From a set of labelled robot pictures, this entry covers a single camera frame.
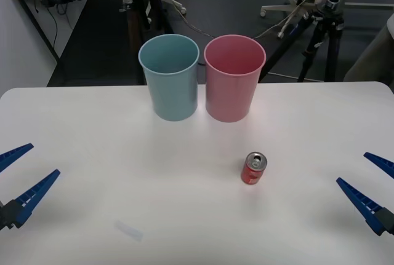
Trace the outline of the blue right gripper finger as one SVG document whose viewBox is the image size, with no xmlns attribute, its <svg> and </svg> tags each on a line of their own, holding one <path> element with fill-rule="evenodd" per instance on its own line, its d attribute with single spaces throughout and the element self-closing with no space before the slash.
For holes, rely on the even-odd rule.
<svg viewBox="0 0 394 265">
<path fill-rule="evenodd" d="M 364 157 L 371 161 L 374 165 L 379 167 L 383 172 L 389 175 L 391 178 L 394 178 L 394 164 L 393 162 L 384 159 L 383 157 L 377 156 L 370 152 L 365 152 Z"/>
<path fill-rule="evenodd" d="M 389 209 L 380 206 L 342 178 L 336 179 L 336 183 L 375 234 L 381 236 L 387 232 L 393 235 L 393 213 Z"/>
</svg>

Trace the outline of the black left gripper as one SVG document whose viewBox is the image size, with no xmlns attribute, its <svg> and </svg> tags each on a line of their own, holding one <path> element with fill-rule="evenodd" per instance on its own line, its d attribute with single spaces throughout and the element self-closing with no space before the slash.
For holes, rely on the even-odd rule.
<svg viewBox="0 0 394 265">
<path fill-rule="evenodd" d="M 1 154 L 0 172 L 4 171 L 33 148 L 34 146 L 28 143 Z M 60 171 L 55 169 L 16 199 L 11 200 L 5 205 L 1 203 L 1 229 L 5 227 L 12 229 L 13 225 L 16 228 L 22 227 L 59 175 Z"/>
</svg>

